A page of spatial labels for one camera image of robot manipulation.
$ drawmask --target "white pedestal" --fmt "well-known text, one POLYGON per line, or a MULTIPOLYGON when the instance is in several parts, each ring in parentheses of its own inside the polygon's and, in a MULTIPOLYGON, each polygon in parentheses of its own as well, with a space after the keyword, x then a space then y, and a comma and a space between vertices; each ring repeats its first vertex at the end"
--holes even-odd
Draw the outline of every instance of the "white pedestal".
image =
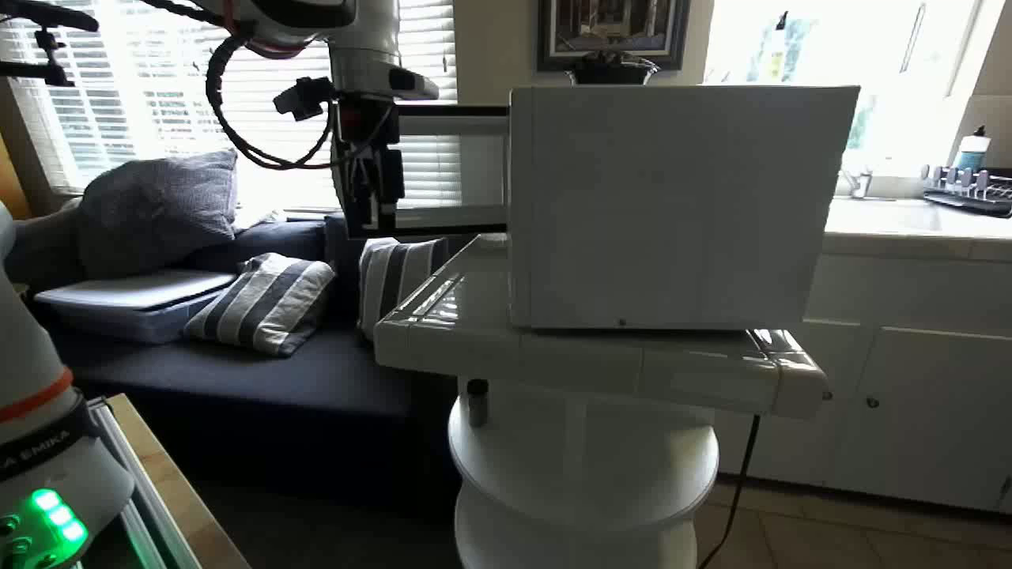
POLYGON ((693 509, 717 474, 711 411, 493 382, 448 415, 469 569, 693 569, 693 509))

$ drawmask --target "white box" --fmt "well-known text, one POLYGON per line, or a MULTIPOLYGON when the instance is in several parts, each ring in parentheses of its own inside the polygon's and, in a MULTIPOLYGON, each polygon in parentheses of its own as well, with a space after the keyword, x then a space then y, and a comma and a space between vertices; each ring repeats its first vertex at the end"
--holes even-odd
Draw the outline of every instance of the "white box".
POLYGON ((518 87, 512 321, 803 319, 856 87, 518 87))

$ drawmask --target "couch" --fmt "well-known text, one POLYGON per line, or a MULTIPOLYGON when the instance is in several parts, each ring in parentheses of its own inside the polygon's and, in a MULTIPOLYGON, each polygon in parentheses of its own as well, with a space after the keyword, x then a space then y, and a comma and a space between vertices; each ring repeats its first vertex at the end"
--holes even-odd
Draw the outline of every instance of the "couch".
POLYGON ((322 324, 291 358, 192 337, 139 344, 32 308, 75 384, 127 391, 192 482, 271 482, 448 512, 455 471, 444 431, 455 382, 373 364, 353 324, 362 246, 341 219, 311 219, 261 224, 173 261, 236 273, 258 252, 327 260, 338 279, 322 324))

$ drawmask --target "countertop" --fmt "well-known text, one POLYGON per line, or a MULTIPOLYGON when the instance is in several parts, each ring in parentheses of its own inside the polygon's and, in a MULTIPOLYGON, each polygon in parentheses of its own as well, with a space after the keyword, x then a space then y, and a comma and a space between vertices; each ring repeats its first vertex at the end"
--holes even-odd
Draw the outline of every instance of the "countertop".
POLYGON ((1012 219, 968 215, 921 198, 830 206, 826 252, 1012 252, 1012 219))

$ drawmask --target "floor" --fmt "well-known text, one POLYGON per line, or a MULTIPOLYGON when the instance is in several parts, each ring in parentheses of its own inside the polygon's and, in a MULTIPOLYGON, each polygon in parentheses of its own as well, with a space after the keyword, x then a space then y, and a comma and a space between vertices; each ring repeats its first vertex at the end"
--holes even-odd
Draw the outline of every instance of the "floor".
MULTIPOLYGON (((696 519, 700 550, 721 538, 732 482, 696 519)), ((711 569, 1012 569, 1012 521, 877 498, 742 491, 734 535, 711 569)))
MULTIPOLYGON (((203 493, 252 564, 459 564, 448 526, 263 491, 203 493)), ((696 519, 700 560, 729 504, 732 482, 717 482, 696 519)), ((1012 569, 1012 521, 760 482, 711 569, 1012 569)))

